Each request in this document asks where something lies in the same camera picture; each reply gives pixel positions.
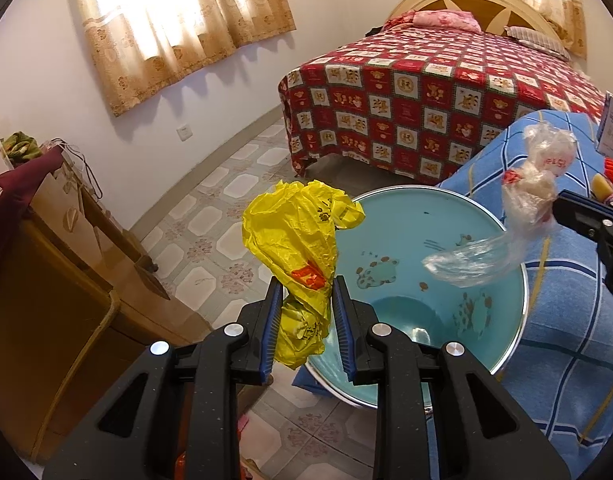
metal bolt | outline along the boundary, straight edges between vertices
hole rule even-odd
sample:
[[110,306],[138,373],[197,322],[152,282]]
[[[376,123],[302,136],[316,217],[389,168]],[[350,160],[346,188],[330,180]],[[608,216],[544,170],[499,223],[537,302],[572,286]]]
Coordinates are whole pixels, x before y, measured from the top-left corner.
[[446,345],[446,351],[455,357],[459,357],[464,353],[464,346],[461,343],[456,342],[448,343]]
[[371,330],[373,330],[373,333],[375,335],[379,335],[382,337],[389,335],[393,331],[391,327],[388,326],[386,323],[376,323],[375,325],[373,325],[373,328]]
[[238,336],[242,332],[244,332],[244,327],[238,323],[231,323],[224,327],[224,333],[230,337]]
[[169,344],[166,341],[156,341],[151,345],[151,354],[164,355],[169,351]]

electrical outlet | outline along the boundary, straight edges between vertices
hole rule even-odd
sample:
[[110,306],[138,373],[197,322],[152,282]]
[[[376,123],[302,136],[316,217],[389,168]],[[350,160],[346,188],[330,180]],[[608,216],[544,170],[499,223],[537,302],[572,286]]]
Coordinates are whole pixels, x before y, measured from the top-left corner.
[[178,135],[182,142],[193,136],[193,131],[191,131],[190,126],[188,124],[184,124],[184,126],[180,126],[178,128]]

wooden headboard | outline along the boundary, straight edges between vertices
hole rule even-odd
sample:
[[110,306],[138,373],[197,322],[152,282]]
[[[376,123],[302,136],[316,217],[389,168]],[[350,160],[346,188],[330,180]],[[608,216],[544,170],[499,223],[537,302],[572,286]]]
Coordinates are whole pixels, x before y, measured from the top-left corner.
[[559,40],[549,23],[522,0],[403,0],[389,18],[407,10],[467,10],[480,23],[481,30],[504,36],[504,27],[528,27]]

silver rim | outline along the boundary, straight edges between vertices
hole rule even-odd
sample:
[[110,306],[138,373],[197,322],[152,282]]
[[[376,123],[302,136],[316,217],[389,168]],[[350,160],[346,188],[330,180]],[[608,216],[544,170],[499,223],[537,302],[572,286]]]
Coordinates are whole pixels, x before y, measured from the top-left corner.
[[[394,190],[398,190],[398,189],[428,189],[428,190],[432,190],[432,191],[435,191],[435,192],[440,192],[440,193],[445,193],[445,194],[452,195],[454,197],[457,197],[457,198],[459,198],[461,200],[464,200],[465,202],[468,202],[469,204],[474,205],[475,207],[477,207],[480,211],[482,211],[489,218],[491,218],[502,229],[502,231],[506,231],[507,230],[506,227],[504,227],[504,224],[502,222],[500,222],[499,220],[497,220],[497,218],[495,218],[493,213],[488,211],[488,209],[486,209],[485,207],[481,206],[480,204],[478,204],[477,202],[475,202],[474,200],[472,200],[472,199],[470,199],[468,197],[465,197],[463,195],[460,195],[459,193],[456,193],[455,191],[449,191],[448,189],[442,189],[441,187],[418,186],[416,184],[407,184],[407,185],[402,185],[402,186],[383,187],[382,189],[376,189],[376,190],[373,190],[373,191],[369,191],[368,193],[364,193],[364,194],[362,194],[362,195],[360,195],[358,197],[355,197],[353,199],[353,202],[360,202],[361,200],[364,200],[365,198],[369,198],[370,196],[376,195],[378,193],[383,193],[383,192],[386,192],[386,191],[394,191]],[[520,265],[520,269],[522,270],[522,282],[523,282],[523,289],[524,289],[524,301],[522,302],[522,318],[521,318],[521,322],[520,322],[519,327],[517,329],[517,333],[515,334],[515,337],[513,338],[513,341],[511,342],[511,344],[507,348],[506,352],[504,352],[502,357],[499,359],[499,361],[497,361],[496,365],[493,367],[493,370],[491,370],[491,375],[495,375],[497,372],[499,372],[502,368],[504,368],[506,366],[506,363],[509,361],[510,357],[513,355],[513,353],[517,349],[517,346],[519,345],[520,339],[522,339],[522,334],[524,333],[524,329],[526,327],[526,319],[528,318],[528,274],[526,273],[526,266],[525,266],[525,264],[521,264]],[[360,399],[356,399],[354,397],[351,397],[351,396],[349,396],[349,394],[344,393],[339,388],[334,386],[334,384],[331,384],[311,364],[310,359],[307,360],[307,362],[306,362],[306,369],[309,370],[309,372],[311,372],[311,375],[313,375],[313,377],[315,377],[315,379],[318,381],[318,383],[320,383],[321,386],[323,386],[325,390],[327,390],[333,396],[337,397],[339,400],[343,400],[344,402],[346,402],[347,404],[350,404],[351,406],[353,406],[355,408],[372,408],[372,409],[377,409],[377,405],[376,404],[372,404],[370,402],[365,402],[364,400],[360,400]],[[429,414],[429,415],[433,412],[433,409],[431,407],[425,407],[424,409],[427,412],[427,414]]]

blue plaid cloth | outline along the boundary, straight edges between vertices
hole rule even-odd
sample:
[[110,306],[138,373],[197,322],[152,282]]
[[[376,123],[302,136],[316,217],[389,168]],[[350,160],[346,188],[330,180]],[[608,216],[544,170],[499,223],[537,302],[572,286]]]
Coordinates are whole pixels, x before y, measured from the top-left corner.
[[[590,196],[604,171],[597,127],[586,114],[543,110],[511,124],[439,186],[464,194],[504,220],[501,177],[526,159],[523,130],[539,120],[572,130],[577,160],[557,179],[559,190]],[[531,313],[502,384],[566,460],[577,478],[613,431],[613,297],[590,240],[562,228],[526,258]]]

